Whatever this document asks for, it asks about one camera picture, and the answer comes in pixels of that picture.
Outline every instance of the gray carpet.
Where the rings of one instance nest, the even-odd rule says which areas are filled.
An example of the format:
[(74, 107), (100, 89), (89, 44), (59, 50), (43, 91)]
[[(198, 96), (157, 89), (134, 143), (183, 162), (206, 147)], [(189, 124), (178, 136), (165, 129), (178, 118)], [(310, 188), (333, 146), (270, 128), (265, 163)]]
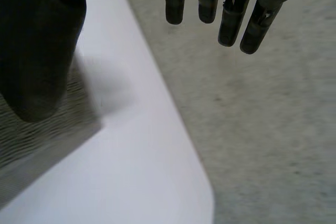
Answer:
[(208, 172), (216, 224), (336, 223), (336, 0), (289, 0), (257, 53), (217, 43), (197, 0), (129, 0)]
[(40, 123), (21, 121), (0, 96), (0, 209), (100, 130), (79, 66), (58, 112)]

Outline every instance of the speckled gray floor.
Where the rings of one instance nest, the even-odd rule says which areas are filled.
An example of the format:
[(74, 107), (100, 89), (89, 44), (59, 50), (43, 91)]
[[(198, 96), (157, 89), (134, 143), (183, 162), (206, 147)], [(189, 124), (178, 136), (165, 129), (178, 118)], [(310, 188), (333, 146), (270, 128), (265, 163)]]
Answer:
[(197, 0), (129, 0), (213, 184), (216, 224), (336, 223), (336, 0), (289, 0), (252, 56)]

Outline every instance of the white table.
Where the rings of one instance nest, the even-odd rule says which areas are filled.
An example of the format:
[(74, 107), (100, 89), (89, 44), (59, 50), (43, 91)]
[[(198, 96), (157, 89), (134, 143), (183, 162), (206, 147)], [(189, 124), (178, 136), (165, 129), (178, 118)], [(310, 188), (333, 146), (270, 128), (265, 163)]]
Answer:
[(211, 224), (211, 186), (127, 0), (88, 0), (77, 51), (103, 129), (0, 223)]

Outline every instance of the gray fabric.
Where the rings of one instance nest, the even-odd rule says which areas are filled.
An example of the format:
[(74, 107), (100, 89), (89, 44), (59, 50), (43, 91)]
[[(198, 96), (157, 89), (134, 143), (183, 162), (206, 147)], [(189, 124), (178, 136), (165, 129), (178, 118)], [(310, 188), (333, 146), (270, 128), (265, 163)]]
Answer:
[(62, 106), (49, 120), (25, 123), (0, 96), (0, 209), (99, 129), (76, 62)]

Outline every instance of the textured gray surface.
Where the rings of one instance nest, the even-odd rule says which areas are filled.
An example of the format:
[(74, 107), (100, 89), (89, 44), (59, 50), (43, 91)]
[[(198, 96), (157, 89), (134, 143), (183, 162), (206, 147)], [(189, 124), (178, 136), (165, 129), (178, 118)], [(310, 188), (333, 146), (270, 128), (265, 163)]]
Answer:
[(129, 0), (213, 184), (216, 224), (336, 223), (336, 0), (289, 0), (252, 56), (186, 0)]

